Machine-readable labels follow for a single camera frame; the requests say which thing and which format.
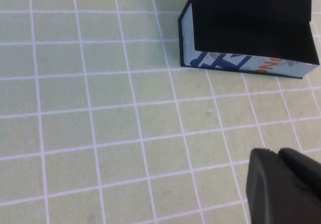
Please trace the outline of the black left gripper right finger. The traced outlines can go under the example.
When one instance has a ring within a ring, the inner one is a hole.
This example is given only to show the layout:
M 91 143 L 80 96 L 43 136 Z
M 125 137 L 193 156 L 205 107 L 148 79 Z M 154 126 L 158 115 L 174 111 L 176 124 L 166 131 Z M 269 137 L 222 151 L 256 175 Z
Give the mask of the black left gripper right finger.
M 320 200 L 320 163 L 291 148 L 281 148 L 278 151 L 278 156 Z

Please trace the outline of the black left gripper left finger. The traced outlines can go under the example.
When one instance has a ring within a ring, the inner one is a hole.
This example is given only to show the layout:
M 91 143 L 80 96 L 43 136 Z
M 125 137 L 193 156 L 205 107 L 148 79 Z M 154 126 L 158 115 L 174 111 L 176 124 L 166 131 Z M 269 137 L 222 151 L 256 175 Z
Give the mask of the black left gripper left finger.
M 320 200 L 269 149 L 250 153 L 246 196 L 252 223 L 320 223 Z

